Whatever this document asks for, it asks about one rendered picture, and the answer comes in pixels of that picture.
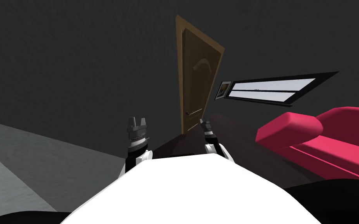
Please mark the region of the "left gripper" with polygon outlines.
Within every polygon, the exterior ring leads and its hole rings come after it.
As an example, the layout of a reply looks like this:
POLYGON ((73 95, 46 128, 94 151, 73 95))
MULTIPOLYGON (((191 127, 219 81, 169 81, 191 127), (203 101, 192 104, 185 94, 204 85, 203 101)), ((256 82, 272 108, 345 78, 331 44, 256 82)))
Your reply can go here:
POLYGON ((131 142, 143 139, 146 136, 146 120, 141 118, 140 126, 136 126, 135 117, 129 118, 129 127, 127 128, 128 138, 131 142))

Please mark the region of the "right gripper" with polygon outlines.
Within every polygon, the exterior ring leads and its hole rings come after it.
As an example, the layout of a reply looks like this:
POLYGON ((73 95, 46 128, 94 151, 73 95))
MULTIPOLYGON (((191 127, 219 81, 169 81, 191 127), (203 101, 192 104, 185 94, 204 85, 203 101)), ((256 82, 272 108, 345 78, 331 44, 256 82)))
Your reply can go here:
POLYGON ((209 120, 201 118, 199 121, 204 132, 204 136, 214 136, 209 120))

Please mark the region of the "brown wooden door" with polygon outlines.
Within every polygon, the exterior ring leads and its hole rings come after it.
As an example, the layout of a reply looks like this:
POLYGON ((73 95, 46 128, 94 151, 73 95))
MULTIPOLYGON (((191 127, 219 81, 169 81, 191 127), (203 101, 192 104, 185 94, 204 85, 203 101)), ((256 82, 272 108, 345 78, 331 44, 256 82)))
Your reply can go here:
POLYGON ((219 66, 221 52, 193 32, 182 33, 184 132, 198 124, 219 66), (187 111, 201 111, 186 115, 187 111))

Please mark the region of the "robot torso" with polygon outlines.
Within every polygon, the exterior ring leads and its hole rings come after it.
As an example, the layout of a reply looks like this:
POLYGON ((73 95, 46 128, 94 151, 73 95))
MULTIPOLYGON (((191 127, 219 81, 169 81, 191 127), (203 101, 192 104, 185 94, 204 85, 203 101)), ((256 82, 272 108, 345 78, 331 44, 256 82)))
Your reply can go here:
POLYGON ((216 154, 146 160, 61 224, 320 224, 289 193, 216 154))

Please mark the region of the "black framed window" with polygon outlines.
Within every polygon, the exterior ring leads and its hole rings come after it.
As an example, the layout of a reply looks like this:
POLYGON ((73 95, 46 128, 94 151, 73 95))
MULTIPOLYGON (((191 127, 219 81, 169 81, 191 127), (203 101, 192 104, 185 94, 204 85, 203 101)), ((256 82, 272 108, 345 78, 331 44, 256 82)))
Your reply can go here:
POLYGON ((338 73, 334 71, 233 81, 224 98, 292 107, 296 100, 338 73))

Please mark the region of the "red sofa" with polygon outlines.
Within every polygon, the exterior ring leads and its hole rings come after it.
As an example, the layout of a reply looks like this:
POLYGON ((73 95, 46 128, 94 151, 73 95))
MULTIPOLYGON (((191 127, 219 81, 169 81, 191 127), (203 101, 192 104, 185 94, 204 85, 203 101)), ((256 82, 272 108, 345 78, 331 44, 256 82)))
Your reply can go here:
POLYGON ((359 179, 359 107, 316 117, 286 112, 259 128, 255 141, 324 179, 359 179))

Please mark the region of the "framed wall picture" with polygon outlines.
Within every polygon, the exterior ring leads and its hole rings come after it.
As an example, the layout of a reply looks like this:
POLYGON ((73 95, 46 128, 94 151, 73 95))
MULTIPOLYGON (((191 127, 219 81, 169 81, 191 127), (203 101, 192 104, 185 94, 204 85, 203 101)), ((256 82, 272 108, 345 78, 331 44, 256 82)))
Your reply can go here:
POLYGON ((220 98, 225 97, 227 90, 231 86, 232 81, 222 81, 220 84, 220 87, 218 89, 218 92, 216 94, 215 100, 218 100, 220 98))

